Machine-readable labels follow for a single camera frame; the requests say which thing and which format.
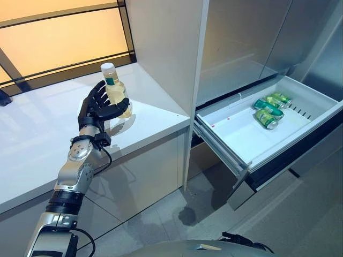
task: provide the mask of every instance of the open drawer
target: open drawer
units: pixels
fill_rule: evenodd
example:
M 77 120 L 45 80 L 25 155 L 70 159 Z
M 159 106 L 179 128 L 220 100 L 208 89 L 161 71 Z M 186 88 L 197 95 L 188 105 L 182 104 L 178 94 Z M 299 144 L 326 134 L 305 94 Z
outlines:
M 279 125 L 267 130 L 251 106 L 274 92 L 293 101 Z M 257 191 L 342 123 L 342 106 L 289 77 L 276 77 L 197 110 L 194 131 L 237 177 L 232 193 L 243 181 Z

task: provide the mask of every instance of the bottle cap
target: bottle cap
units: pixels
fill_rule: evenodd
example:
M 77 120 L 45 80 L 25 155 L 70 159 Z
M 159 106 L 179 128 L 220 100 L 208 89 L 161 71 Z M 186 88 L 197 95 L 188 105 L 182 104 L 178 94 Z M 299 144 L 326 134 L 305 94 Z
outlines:
M 113 73 L 116 71 L 116 67 L 113 63 L 103 63 L 101 64 L 100 69 L 103 73 Z

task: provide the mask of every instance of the white countertop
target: white countertop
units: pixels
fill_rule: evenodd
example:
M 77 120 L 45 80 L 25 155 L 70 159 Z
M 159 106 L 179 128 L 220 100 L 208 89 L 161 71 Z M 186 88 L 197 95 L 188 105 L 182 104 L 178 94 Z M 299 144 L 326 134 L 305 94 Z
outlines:
M 114 159 L 189 125 L 190 118 L 138 63 L 117 72 L 133 115 L 105 123 Z M 60 82 L 0 107 L 0 213 L 53 189 L 70 139 L 78 135 L 81 103 L 102 79 L 99 72 Z

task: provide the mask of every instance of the stainless steel panel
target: stainless steel panel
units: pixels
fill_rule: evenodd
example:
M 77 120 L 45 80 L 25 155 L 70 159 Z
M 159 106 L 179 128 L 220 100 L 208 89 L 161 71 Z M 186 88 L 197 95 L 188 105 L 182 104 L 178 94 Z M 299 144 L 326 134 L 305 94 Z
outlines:
M 234 209 L 238 209 L 245 201 L 247 201 L 255 192 L 246 182 L 237 188 L 237 190 L 227 200 L 228 204 Z
M 343 146 L 343 125 L 337 127 L 328 136 L 326 136 L 315 147 L 304 154 L 294 165 L 292 169 L 303 177 L 314 166 L 318 165 L 323 157 L 329 156 Z
M 302 81 L 304 84 L 337 101 L 343 99 L 342 20 Z
M 287 71 L 305 60 L 337 2 L 338 0 L 292 0 L 260 78 L 267 77 L 273 70 Z
M 290 3 L 210 1 L 197 105 L 258 80 Z

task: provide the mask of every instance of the soda can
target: soda can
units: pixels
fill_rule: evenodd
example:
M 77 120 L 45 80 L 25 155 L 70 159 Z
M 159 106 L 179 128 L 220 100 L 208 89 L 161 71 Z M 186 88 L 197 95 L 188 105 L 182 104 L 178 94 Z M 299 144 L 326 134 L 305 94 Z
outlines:
M 271 94 L 271 96 L 284 103 L 286 107 L 289 107 L 292 103 L 292 99 L 290 99 L 287 95 L 281 94 L 279 92 L 275 92 Z
M 271 115 L 273 115 L 275 117 L 275 119 L 280 120 L 283 116 L 284 113 L 279 110 L 278 108 L 276 108 L 275 106 L 271 105 L 270 103 L 268 103 L 266 100 L 264 99 L 258 99 L 254 104 L 253 107 L 257 110 L 265 110 L 267 112 L 269 112 Z
M 275 99 L 273 96 L 267 96 L 265 100 L 270 103 L 272 106 L 278 108 L 278 109 L 283 109 L 286 108 L 285 104 L 282 103 L 280 100 Z
M 278 121 L 264 109 L 256 111 L 255 117 L 265 128 L 269 130 L 273 130 L 278 126 Z

